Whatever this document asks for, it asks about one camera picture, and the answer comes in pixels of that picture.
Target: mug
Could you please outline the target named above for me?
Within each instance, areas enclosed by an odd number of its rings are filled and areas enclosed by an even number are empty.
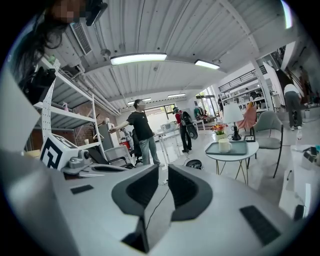
[[[229,142],[227,138],[220,139],[218,143],[219,143],[219,151],[221,153],[228,153],[232,149],[232,144]]]

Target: fluorescent light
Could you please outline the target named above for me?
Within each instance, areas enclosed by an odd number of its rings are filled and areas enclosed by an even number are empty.
[[[172,94],[172,95],[168,95],[168,98],[179,97],[179,96],[184,96],[184,95],[186,95],[186,94],[185,93]]]
[[[291,16],[291,10],[289,5],[281,0],[282,6],[283,6],[283,11],[284,11],[284,17],[285,17],[285,28],[289,29],[292,27],[292,16]]]
[[[115,56],[110,59],[113,66],[132,63],[132,62],[146,62],[146,61],[164,61],[167,55],[165,53],[137,53],[123,56]]]
[[[151,98],[143,98],[142,101],[144,101],[144,102],[151,101]],[[135,103],[135,101],[129,101],[129,102],[128,102],[128,105],[129,105],[129,104],[131,105],[131,104],[133,104],[133,103]]]
[[[206,68],[209,68],[209,69],[214,69],[214,70],[217,70],[218,68],[220,68],[220,66],[218,66],[218,65],[211,64],[209,62],[205,62],[205,61],[202,61],[202,60],[199,60],[199,59],[197,59],[194,64],[196,64],[197,66],[203,66],[203,67],[206,67]]]

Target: pants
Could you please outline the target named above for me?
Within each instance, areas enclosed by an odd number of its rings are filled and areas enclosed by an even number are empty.
[[[183,150],[187,151],[187,150],[191,150],[191,138],[189,136],[189,134],[187,133],[187,127],[183,126],[180,124],[180,134],[181,134],[181,140],[182,140],[182,144],[183,144]]]
[[[141,153],[142,153],[142,163],[144,166],[150,165],[149,150],[151,152],[152,160],[155,165],[160,165],[160,161],[157,156],[157,146],[154,137],[150,137],[139,141]]]
[[[301,117],[301,110],[300,110],[300,99],[298,94],[295,91],[287,91],[284,95],[286,110],[289,114],[289,122],[290,127],[294,126],[294,117],[292,111],[295,110],[297,113],[297,125],[302,125],[302,117]]]
[[[131,139],[127,140],[127,142],[129,143],[129,146],[130,146],[131,150],[134,150],[135,149],[134,140],[131,138]]]

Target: gray chair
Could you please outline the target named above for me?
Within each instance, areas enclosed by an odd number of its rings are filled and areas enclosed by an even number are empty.
[[[284,125],[279,120],[276,113],[272,111],[265,111],[260,115],[257,123],[253,126],[253,131],[255,135],[257,135],[257,132],[264,131],[264,130],[270,130],[269,137],[255,139],[259,143],[259,149],[267,149],[267,150],[280,149],[278,161],[276,163],[276,168],[273,175],[273,178],[275,178],[278,170],[279,161],[280,161],[282,143],[283,143],[283,137],[284,137]],[[270,137],[271,130],[278,130],[279,132],[281,132],[281,140],[279,140],[278,138]]]

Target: gray jeans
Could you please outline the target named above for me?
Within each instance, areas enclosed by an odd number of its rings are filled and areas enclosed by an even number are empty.
[[[150,137],[139,141],[141,153],[142,153],[142,163],[144,166],[150,165],[149,150],[151,152],[152,160],[155,165],[160,165],[160,161],[157,156],[157,146],[154,137]]]
[[[294,126],[294,117],[292,111],[295,110],[297,115],[297,125],[302,125],[301,106],[298,94],[295,91],[287,91],[284,95],[286,110],[289,114],[290,127]]]

